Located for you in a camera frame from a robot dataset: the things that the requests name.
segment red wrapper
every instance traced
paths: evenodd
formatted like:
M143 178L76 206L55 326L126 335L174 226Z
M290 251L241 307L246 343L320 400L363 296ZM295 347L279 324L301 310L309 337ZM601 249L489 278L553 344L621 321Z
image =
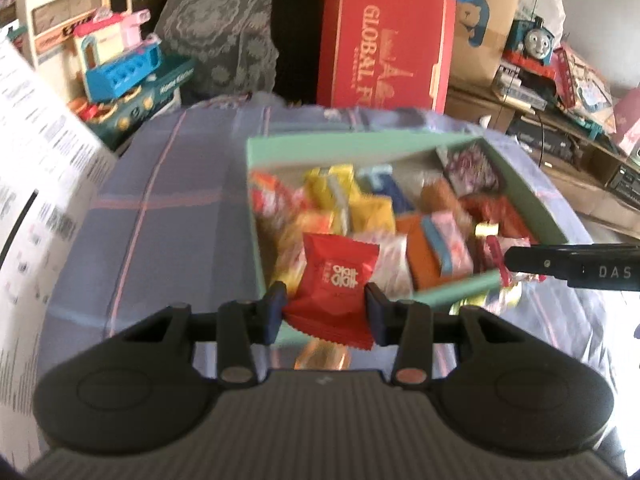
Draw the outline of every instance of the red wrapper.
M284 309L293 328L313 337L370 350L364 286L379 247L337 235L305 234L306 267L298 292Z

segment red box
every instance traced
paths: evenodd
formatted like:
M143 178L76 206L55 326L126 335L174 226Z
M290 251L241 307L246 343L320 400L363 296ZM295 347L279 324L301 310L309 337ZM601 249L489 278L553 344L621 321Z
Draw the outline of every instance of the red box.
M325 0L318 104L442 113L455 0Z

